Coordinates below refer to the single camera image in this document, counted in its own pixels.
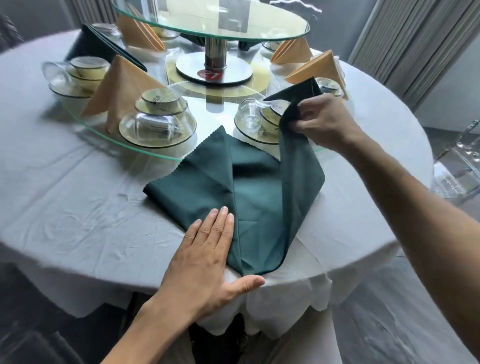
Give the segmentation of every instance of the hand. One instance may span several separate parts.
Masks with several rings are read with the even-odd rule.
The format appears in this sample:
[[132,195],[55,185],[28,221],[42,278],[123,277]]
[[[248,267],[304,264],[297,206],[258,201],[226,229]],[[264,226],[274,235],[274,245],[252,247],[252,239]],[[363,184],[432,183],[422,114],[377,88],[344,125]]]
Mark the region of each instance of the hand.
[[174,254],[158,292],[149,305],[161,302],[194,322],[265,283],[260,276],[245,276],[232,283],[224,281],[228,250],[233,237],[233,214],[228,208],[214,208],[202,224],[195,221]]
[[320,146],[341,153],[350,141],[366,136],[342,101],[331,94],[303,100],[299,109],[301,120],[294,121],[292,129]]

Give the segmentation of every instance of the white tablecloth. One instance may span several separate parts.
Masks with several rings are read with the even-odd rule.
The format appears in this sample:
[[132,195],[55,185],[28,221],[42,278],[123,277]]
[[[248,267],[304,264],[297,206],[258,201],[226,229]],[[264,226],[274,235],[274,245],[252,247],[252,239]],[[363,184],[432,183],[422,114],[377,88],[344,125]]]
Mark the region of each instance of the white tablecloth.
[[[154,292],[183,232],[142,192],[169,162],[93,143],[48,90],[40,64],[61,60],[75,36],[48,36],[0,56],[0,256],[59,307],[83,316],[133,290]],[[430,186],[432,152],[415,117],[377,81],[342,67],[359,125]],[[397,251],[354,169],[334,152],[318,156],[326,181],[285,262],[258,291],[203,320],[211,332],[243,312],[249,332],[277,337],[309,305],[323,310],[345,299]],[[227,270],[226,278],[235,274]]]

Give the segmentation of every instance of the stainless steel base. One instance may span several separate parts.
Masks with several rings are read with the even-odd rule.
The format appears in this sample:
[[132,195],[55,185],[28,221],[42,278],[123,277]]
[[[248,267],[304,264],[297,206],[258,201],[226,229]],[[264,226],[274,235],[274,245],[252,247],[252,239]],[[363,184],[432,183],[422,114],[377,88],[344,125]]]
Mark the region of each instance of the stainless steel base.
[[176,63],[177,71],[190,81],[214,85],[235,85],[250,79],[252,67],[240,58],[226,55],[224,69],[205,67],[205,53],[196,52],[180,56]]

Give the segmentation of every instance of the red number label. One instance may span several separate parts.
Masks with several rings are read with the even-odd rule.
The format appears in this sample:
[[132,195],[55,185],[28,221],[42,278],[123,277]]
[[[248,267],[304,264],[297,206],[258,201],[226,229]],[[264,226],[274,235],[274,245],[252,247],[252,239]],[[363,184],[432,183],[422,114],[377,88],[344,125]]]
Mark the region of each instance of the red number label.
[[210,70],[200,70],[197,75],[207,81],[216,81],[222,78],[221,72],[214,72]]

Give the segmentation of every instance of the left hand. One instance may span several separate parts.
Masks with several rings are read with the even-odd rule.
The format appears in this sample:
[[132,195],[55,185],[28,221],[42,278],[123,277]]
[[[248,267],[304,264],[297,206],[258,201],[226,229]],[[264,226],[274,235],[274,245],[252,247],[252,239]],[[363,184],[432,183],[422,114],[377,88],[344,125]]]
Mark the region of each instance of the left hand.
[[150,305],[168,302],[178,314],[189,315],[191,322],[212,313],[237,296],[265,283],[250,275],[232,283],[224,280],[227,254],[233,238],[235,219],[223,207],[214,208],[205,221],[195,221],[185,233]]

